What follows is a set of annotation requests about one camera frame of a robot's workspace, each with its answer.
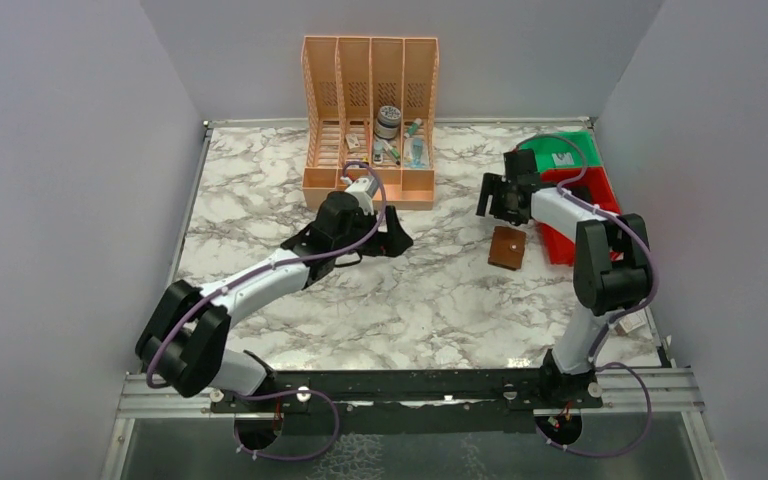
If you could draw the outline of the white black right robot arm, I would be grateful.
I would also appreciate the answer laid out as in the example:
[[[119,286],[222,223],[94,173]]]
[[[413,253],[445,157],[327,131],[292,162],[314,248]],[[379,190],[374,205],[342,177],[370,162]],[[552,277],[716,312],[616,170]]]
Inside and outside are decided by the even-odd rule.
[[[507,152],[503,174],[484,174],[476,211],[514,226],[544,224],[574,245],[579,305],[545,355],[536,383],[539,398],[552,407],[583,395],[610,330],[645,306],[656,286],[644,220],[603,208],[592,189],[581,185],[584,177],[547,182],[532,150]]]

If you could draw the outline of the brown leather card holder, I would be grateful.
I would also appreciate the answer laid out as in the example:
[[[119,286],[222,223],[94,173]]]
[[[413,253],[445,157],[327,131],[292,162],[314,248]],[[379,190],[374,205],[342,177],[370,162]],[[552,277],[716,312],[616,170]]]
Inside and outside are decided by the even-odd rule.
[[[511,271],[522,267],[527,235],[524,231],[496,226],[493,231],[487,263]]]

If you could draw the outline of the red plastic bin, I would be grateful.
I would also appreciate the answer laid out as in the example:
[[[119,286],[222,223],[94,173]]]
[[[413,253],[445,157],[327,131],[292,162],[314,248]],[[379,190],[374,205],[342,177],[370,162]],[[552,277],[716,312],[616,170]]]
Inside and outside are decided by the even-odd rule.
[[[620,214],[620,207],[614,197],[603,167],[588,167],[583,178],[564,187],[570,194],[563,197],[556,185],[576,177],[575,169],[552,169],[542,172],[540,180],[548,183],[532,196],[532,219],[537,222],[546,246],[549,262],[554,265],[573,265],[575,259],[575,236],[579,222],[603,220],[593,208]]]

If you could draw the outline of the green plastic bin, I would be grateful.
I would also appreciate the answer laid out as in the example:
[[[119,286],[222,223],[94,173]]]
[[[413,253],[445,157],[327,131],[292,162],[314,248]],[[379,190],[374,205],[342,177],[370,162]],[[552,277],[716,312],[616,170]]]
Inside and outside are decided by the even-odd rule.
[[[541,137],[527,141],[522,148],[534,151],[537,169],[540,173],[553,169],[572,169],[575,172],[582,168],[582,156],[589,168],[603,165],[601,155],[589,131],[558,132],[555,138]]]

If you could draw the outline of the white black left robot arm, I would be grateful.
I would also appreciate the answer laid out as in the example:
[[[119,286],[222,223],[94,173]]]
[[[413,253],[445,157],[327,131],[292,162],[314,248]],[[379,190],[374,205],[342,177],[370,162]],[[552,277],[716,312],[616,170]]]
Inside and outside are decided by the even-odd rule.
[[[273,370],[249,351],[229,350],[230,330],[312,286],[344,255],[395,258],[413,244],[394,206],[375,210],[357,194],[328,194],[314,220],[267,259],[209,286],[179,280],[167,287],[135,346],[147,386],[171,387],[184,398],[214,388],[250,410],[266,408],[274,397]]]

